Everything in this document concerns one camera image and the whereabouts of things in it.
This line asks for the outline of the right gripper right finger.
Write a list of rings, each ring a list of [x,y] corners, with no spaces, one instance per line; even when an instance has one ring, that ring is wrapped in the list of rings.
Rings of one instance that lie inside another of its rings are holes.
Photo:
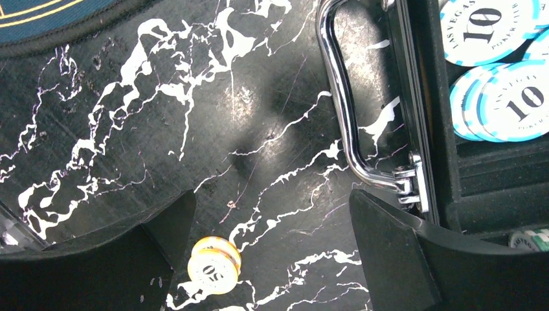
[[[374,310],[547,310],[548,254],[450,231],[361,189],[350,217]]]

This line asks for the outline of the orange poker chip stack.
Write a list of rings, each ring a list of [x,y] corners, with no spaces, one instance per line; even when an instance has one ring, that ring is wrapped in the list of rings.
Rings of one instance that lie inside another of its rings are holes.
[[[218,236],[206,236],[194,244],[187,272],[201,289],[221,295],[236,287],[241,265],[240,252],[232,242]]]

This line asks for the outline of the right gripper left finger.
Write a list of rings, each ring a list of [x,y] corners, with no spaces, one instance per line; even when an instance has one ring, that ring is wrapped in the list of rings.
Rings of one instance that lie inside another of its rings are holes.
[[[1,309],[160,309],[183,267],[195,209],[189,190],[40,251],[1,255]]]

